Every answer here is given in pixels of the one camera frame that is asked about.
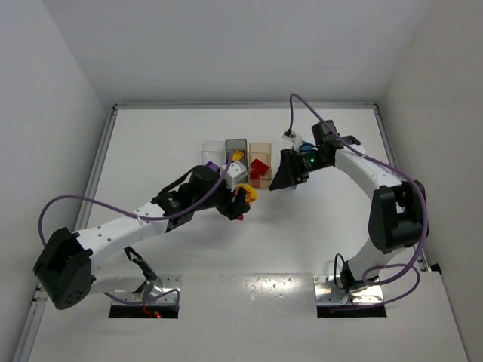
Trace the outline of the red lego brick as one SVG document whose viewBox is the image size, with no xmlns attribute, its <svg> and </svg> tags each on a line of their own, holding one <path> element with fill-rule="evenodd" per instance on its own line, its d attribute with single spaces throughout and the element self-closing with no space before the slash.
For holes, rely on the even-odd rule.
<svg viewBox="0 0 483 362">
<path fill-rule="evenodd" d="M 270 167 L 262 162 L 260 159 L 255 158 L 251 162 L 250 179 L 262 179 L 268 174 Z"/>
</svg>

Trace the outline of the purple lego brick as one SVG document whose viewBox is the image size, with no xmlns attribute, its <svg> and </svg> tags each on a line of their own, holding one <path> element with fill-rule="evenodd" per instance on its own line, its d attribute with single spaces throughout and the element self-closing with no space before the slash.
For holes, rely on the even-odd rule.
<svg viewBox="0 0 483 362">
<path fill-rule="evenodd" d="M 219 173 L 220 172 L 220 167 L 218 165 L 216 165 L 214 162 L 212 161 L 209 161 L 205 164 L 205 166 L 207 168 L 209 168 L 210 170 L 212 170 L 213 172 L 215 173 Z"/>
</svg>

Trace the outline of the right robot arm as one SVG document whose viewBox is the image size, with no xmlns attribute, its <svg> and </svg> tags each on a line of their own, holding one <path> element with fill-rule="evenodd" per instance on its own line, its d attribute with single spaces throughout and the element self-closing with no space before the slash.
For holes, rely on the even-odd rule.
<svg viewBox="0 0 483 362">
<path fill-rule="evenodd" d="M 360 141 L 352 135 L 339 135 L 332 121 L 312 126 L 315 145 L 307 151 L 297 136 L 290 132 L 284 135 L 293 145 L 280 151 L 280 165 L 269 190 L 305 183 L 311 172 L 327 167 L 350 177 L 371 201 L 368 240 L 344 262 L 339 281 L 347 293 L 375 282 L 379 271 L 404 249 L 413 247 L 423 234 L 423 185 L 403 180 L 370 161 Z"/>
</svg>

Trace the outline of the yellow butterfly lego piece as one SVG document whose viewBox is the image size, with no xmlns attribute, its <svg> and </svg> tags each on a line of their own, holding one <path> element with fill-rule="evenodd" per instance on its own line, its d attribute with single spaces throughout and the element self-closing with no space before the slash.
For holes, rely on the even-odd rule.
<svg viewBox="0 0 483 362">
<path fill-rule="evenodd" d="M 248 184 L 238 184 L 235 187 L 235 195 L 241 190 L 245 191 L 245 202 L 251 204 L 255 202 L 258 198 L 257 190 Z"/>
</svg>

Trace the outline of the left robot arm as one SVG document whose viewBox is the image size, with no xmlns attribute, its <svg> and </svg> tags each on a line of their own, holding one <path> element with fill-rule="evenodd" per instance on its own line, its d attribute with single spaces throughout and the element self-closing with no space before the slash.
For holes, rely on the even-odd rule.
<svg viewBox="0 0 483 362">
<path fill-rule="evenodd" d="M 238 161 L 217 170 L 196 165 L 133 212 L 110 206 L 120 213 L 118 219 L 77 231 L 62 227 L 49 238 L 40 234 L 44 248 L 34 275 L 56 309 L 71 308 L 100 283 L 97 269 L 114 254 L 131 254 L 137 242 L 171 232 L 202 210 L 215 209 L 229 220 L 241 219 L 251 209 L 247 192 L 239 185 L 246 174 Z"/>
</svg>

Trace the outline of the blue plastic container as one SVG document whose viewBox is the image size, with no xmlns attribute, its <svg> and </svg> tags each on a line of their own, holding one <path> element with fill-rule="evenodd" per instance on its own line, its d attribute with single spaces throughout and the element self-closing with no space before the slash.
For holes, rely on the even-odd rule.
<svg viewBox="0 0 483 362">
<path fill-rule="evenodd" d="M 303 140 L 298 147 L 296 147 L 295 145 L 292 145 L 291 148 L 300 154 L 305 154 L 307 152 L 311 152 L 315 148 L 315 146 L 312 143 L 309 143 Z M 297 175 L 298 177 L 297 177 L 296 183 L 290 187 L 290 189 L 294 191 L 297 189 L 298 185 L 304 183 L 308 179 L 308 173 L 303 170 L 303 167 L 300 167 L 300 170 L 297 172 Z"/>
</svg>

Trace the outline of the yellow lego brick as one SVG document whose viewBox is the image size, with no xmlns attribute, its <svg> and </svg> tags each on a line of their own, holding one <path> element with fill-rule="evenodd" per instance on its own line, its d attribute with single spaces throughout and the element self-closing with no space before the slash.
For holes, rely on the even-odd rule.
<svg viewBox="0 0 483 362">
<path fill-rule="evenodd" d="M 243 158 L 244 158 L 245 154 L 243 151 L 241 150 L 236 150 L 234 151 L 233 155 L 232 155 L 232 160 L 233 161 L 241 161 Z"/>
</svg>

